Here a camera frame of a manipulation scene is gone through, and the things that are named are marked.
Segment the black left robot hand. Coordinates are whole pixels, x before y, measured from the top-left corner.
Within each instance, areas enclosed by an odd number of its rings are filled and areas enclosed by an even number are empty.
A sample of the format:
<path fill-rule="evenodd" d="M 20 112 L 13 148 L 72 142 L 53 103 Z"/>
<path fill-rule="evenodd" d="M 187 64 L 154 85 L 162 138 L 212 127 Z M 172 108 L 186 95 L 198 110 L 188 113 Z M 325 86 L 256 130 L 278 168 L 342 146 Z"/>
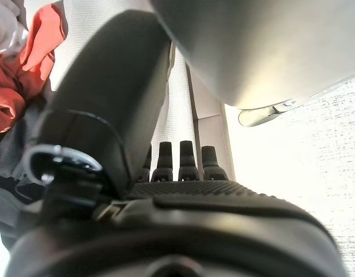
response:
<path fill-rule="evenodd" d="M 17 222 L 7 276 L 346 276 L 322 224 L 229 181 L 211 149 L 205 179 L 141 181 L 172 44 L 129 10 L 81 51 L 22 157 L 45 188 Z"/>

